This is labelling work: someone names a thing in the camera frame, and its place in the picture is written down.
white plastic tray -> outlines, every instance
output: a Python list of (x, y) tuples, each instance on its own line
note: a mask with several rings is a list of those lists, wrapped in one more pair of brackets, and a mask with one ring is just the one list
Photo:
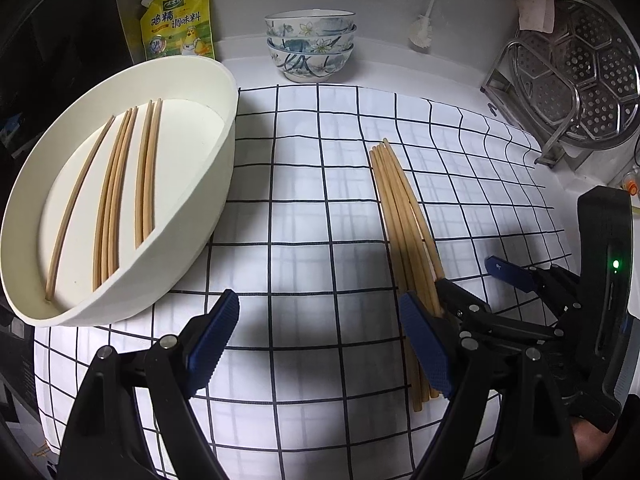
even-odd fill
[[(155, 174), (155, 229), (136, 250), (134, 195), (149, 100), (162, 98)], [(92, 291), (94, 233), (108, 158), (124, 112), (140, 109), (124, 179), (119, 269)], [(35, 326), (115, 322), (165, 294), (189, 269), (225, 204), (234, 160), (238, 88), (220, 63), (167, 57), (112, 76), (49, 127), (23, 166), (2, 222), (0, 272), (15, 313)], [(44, 283), (80, 168), (104, 122), (119, 114), (82, 184), (70, 220), (53, 301)]]

blue gripper pad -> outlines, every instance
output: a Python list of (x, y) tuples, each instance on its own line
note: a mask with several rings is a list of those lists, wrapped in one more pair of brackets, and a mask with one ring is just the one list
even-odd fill
[(484, 267), (494, 278), (509, 283), (509, 285), (522, 292), (535, 292), (538, 290), (529, 269), (510, 264), (502, 258), (498, 258), (498, 256), (489, 256), (484, 261)]
[(454, 385), (447, 351), (427, 322), (424, 307), (415, 301), (419, 300), (411, 294), (403, 294), (400, 297), (402, 328), (414, 348), (429, 384), (450, 399), (454, 393)]
[(187, 398), (193, 397), (211, 380), (238, 323), (238, 295), (232, 290), (226, 290), (207, 316), (212, 316), (209, 324), (186, 357), (187, 380), (183, 391)]

cartoon chicken illustration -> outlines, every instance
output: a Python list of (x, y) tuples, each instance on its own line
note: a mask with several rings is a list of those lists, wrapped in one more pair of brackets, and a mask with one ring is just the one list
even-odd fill
[(187, 28), (187, 36), (182, 42), (180, 53), (183, 56), (201, 56), (206, 51), (204, 42), (198, 37), (195, 27)]

cleaning brush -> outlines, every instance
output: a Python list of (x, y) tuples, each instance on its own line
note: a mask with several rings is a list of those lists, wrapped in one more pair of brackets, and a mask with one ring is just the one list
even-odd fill
[(431, 46), (431, 11), (436, 0), (430, 0), (427, 11), (409, 27), (409, 40), (420, 48)]

ceramic bowl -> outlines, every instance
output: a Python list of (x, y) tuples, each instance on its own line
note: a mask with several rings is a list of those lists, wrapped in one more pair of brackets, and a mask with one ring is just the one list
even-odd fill
[[(136, 248), (138, 152), (146, 104), (159, 97), (155, 228)], [(122, 187), (119, 268), (93, 290), (100, 190), (123, 113), (134, 105), (139, 110)], [(108, 324), (139, 313), (167, 293), (200, 254), (225, 205), (237, 106), (238, 87), (222, 64), (200, 56), (169, 56), (127, 68), (67, 108), (25, 161), (2, 221), (0, 274), (16, 315), (36, 327)], [(45, 277), (66, 203), (111, 114), (116, 119), (70, 217), (55, 295), (46, 301)]]
[(341, 70), (353, 52), (349, 50), (339, 54), (299, 54), (276, 48), (267, 40), (271, 59), (287, 79), (296, 83), (321, 83)]
[(267, 36), (296, 38), (330, 36), (353, 28), (354, 12), (348, 10), (289, 10), (266, 16)]
[(332, 36), (309, 36), (308, 38), (268, 38), (279, 49), (299, 54), (340, 54), (353, 46), (356, 26), (343, 34)]

